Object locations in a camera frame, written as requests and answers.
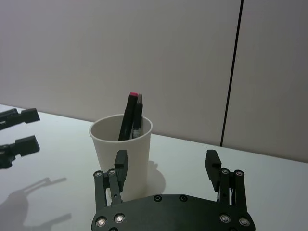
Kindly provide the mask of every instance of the screw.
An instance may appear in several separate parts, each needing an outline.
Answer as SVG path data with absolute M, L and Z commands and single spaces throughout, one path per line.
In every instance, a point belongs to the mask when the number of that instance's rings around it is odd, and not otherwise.
M 116 217 L 115 217 L 115 222 L 118 223 L 118 224 L 120 224 L 120 223 L 122 223 L 122 222 L 124 221 L 124 219 L 125 219 L 125 216 L 124 216 L 124 215 L 118 214 L 118 215 L 116 215 Z
M 109 173 L 110 175 L 113 175 L 113 174 L 115 174 L 115 172 L 116 172 L 116 171 L 114 171 L 114 170 L 110 170 L 108 173 Z
M 96 225 L 98 227 L 104 226 L 106 224 L 106 219 L 105 218 L 100 218 L 97 220 Z
M 181 195 L 180 196 L 180 201 L 186 202 L 187 201 L 187 196 Z
M 228 171 L 227 169 L 223 169 L 221 172 L 222 172 L 223 174 L 228 174 L 228 173 L 229 173 L 229 171 Z
M 220 215 L 220 220 L 223 223 L 230 223 L 231 218 L 228 215 L 226 215 L 226 214 L 222 214 L 222 215 Z
M 156 202 L 160 202 L 162 200 L 162 197 L 160 195 L 156 195 L 156 196 L 154 196 L 154 200 Z
M 243 225 L 243 226 L 249 226 L 249 225 L 250 225 L 249 220 L 247 220 L 246 218 L 241 218 L 241 219 L 239 219 L 239 222 L 240 222 L 240 224 Z
M 242 175 L 244 175 L 244 173 L 243 173 L 243 172 L 241 172 L 241 171 L 236 171 L 236 172 L 235 172 L 235 174 L 236 174 L 236 175 L 238 175 L 238 176 L 242 176 Z

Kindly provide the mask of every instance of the black vertical line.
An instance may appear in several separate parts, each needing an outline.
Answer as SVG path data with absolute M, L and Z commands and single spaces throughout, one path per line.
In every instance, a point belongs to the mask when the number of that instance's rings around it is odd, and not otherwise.
M 221 147 L 222 147 L 222 144 L 223 144 L 223 136 L 225 134 L 225 128 L 226 128 L 226 121 L 227 121 L 228 107 L 229 107 L 229 100 L 230 100 L 230 92 L 231 92 L 234 64 L 235 64 L 235 58 L 236 58 L 237 41 L 239 39 L 239 33 L 240 33 L 240 27 L 241 27 L 243 4 L 244 4 L 244 0 L 241 0 L 239 19 L 237 21 L 237 28 L 236 28 L 235 44 L 234 44 L 234 50 L 233 50 L 233 60 L 232 60 L 232 66 L 231 66 L 231 74 L 230 74 L 229 89 L 228 89 L 228 96 L 227 96 L 227 103 L 226 103 L 226 110 L 225 110 L 225 118 L 223 120 L 221 140 L 220 140 L 220 146 Z

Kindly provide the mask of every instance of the black metal plate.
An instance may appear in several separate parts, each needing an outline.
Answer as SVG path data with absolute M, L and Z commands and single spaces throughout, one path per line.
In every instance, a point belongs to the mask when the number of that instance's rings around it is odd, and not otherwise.
M 232 205 L 224 205 L 197 197 L 181 195 L 161 195 L 161 200 L 150 196 L 138 200 L 108 206 L 94 216 L 93 231 L 255 231 L 255 225 L 245 210 Z M 114 219 L 123 214 L 125 220 L 117 224 Z M 231 221 L 223 223 L 221 214 L 227 214 Z M 96 225 L 97 219 L 105 217 L 104 226 Z M 248 227 L 239 223 L 240 218 L 250 221 Z

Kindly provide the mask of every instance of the pink cap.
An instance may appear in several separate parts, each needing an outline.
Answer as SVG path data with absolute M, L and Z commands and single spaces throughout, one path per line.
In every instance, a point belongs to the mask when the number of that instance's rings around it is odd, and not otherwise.
M 138 93 L 135 93 L 135 92 L 131 92 L 129 95 L 138 97 L 139 94 L 138 94 Z

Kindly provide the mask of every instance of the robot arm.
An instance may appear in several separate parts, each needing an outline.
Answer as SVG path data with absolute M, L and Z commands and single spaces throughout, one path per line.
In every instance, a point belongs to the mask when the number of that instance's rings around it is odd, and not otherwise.
M 20 123 L 31 123 L 39 120 L 38 112 L 35 108 L 23 110 L 20 114 L 17 109 L 11 109 L 0 113 L 0 130 L 9 128 Z M 10 168 L 15 156 L 29 155 L 39 151 L 39 144 L 35 136 L 16 140 L 15 143 L 0 145 L 0 169 Z
M 246 207 L 244 173 L 221 168 L 215 150 L 207 151 L 205 167 L 218 193 L 216 202 L 188 195 L 154 195 L 123 202 L 120 192 L 128 162 L 127 152 L 119 151 L 114 169 L 94 173 L 96 214 L 92 231 L 255 231 Z M 112 196 L 110 206 L 107 188 Z

